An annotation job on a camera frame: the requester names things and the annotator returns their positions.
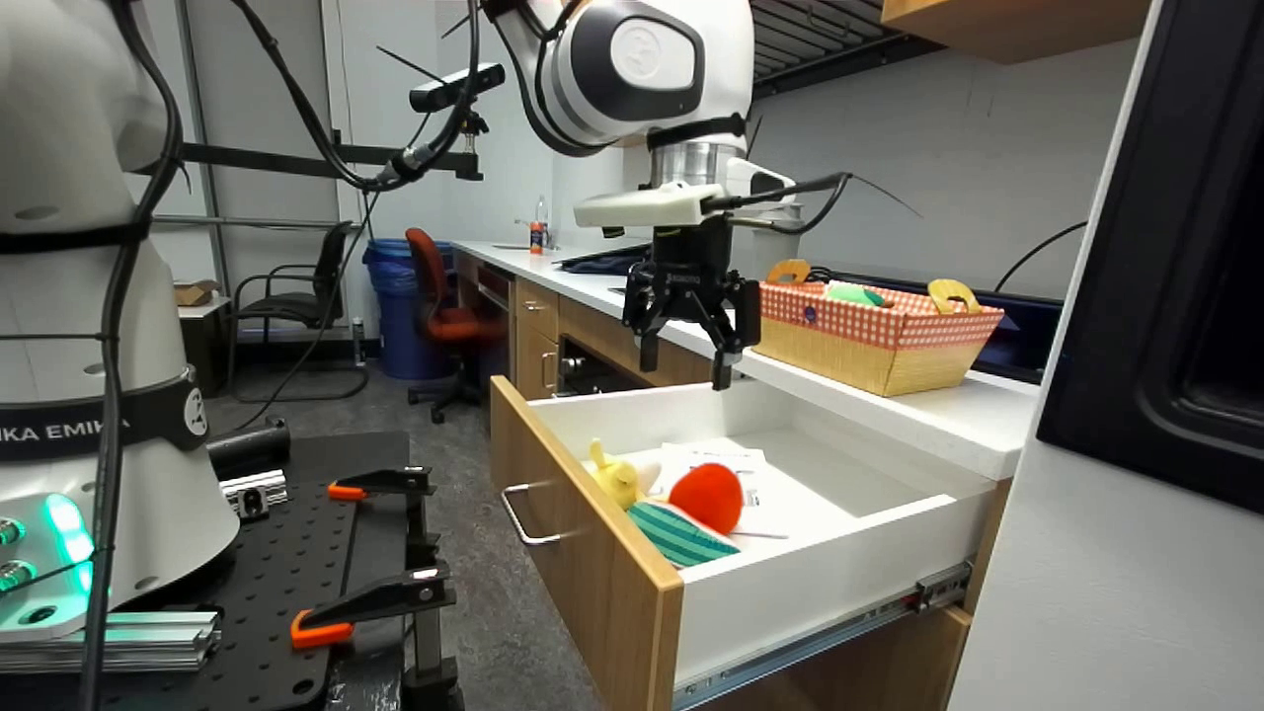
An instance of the wooden cabinet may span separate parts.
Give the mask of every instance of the wooden cabinet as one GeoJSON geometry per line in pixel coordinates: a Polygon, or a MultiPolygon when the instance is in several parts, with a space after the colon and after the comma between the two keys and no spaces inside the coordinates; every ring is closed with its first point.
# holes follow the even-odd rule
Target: wooden cabinet
{"type": "Polygon", "coordinates": [[[1023,63],[1129,38],[1146,8],[1149,0],[883,0],[879,22],[963,55],[1023,63]]]}
{"type": "Polygon", "coordinates": [[[603,362],[620,366],[625,374],[665,385],[665,383],[705,383],[711,362],[676,346],[661,343],[661,366],[638,372],[637,362],[637,335],[578,299],[564,299],[532,281],[513,281],[509,288],[509,380],[524,397],[558,396],[558,354],[559,339],[595,351],[603,362]]]}
{"type": "MultiPolygon", "coordinates": [[[[873,621],[915,582],[971,558],[995,483],[915,454],[762,383],[520,397],[493,380],[491,474],[507,518],[611,711],[667,711],[694,687],[844,621],[873,621]],[[730,438],[769,462],[782,522],[740,558],[670,570],[583,471],[611,454],[730,438]]],[[[924,611],[796,662],[736,705],[936,711],[966,611],[924,611]]]]}

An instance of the wicker basket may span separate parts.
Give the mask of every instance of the wicker basket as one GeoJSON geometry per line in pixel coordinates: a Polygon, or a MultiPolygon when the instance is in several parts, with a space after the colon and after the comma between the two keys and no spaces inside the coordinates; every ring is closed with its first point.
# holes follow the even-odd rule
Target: wicker basket
{"type": "Polygon", "coordinates": [[[823,299],[823,285],[762,285],[757,351],[875,396],[936,391],[963,380],[1004,316],[941,316],[928,295],[873,293],[888,308],[823,299]]]}

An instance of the ceiling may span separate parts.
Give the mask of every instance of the ceiling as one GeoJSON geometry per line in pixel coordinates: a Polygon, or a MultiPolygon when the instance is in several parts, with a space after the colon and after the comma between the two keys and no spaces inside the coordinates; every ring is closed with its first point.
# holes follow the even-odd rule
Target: ceiling
{"type": "Polygon", "coordinates": [[[936,44],[879,29],[879,0],[750,0],[750,10],[757,96],[936,52],[936,44]]]}

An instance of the open drawer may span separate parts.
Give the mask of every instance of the open drawer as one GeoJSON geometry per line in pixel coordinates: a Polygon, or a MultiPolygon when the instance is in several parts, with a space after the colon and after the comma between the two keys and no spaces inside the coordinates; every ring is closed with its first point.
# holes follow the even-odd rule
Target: open drawer
{"type": "Polygon", "coordinates": [[[991,476],[762,383],[524,401],[493,380],[491,474],[603,704],[670,695],[769,657],[971,558],[991,476]],[[590,443],[762,454],[762,529],[676,570],[583,471],[590,443]]]}

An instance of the countertop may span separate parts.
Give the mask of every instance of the countertop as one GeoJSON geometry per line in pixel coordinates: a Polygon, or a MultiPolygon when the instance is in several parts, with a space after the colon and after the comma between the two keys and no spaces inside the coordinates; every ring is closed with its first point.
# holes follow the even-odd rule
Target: countertop
{"type": "MultiPolygon", "coordinates": [[[[516,281],[532,281],[554,288],[578,302],[590,302],[611,320],[625,313],[625,295],[616,293],[625,275],[590,275],[590,272],[559,272],[564,255],[578,252],[529,252],[524,246],[458,246],[467,255],[484,260],[493,267],[513,272],[516,281]]],[[[670,320],[665,339],[694,351],[713,354],[711,339],[694,325],[670,320]]],[[[900,438],[933,459],[946,459],[987,476],[1012,476],[1017,449],[1035,428],[1038,385],[971,372],[961,385],[920,391],[920,396],[870,396],[813,372],[779,362],[757,354],[754,346],[742,351],[740,374],[819,401],[841,420],[863,421],[888,438],[900,438]]]]}

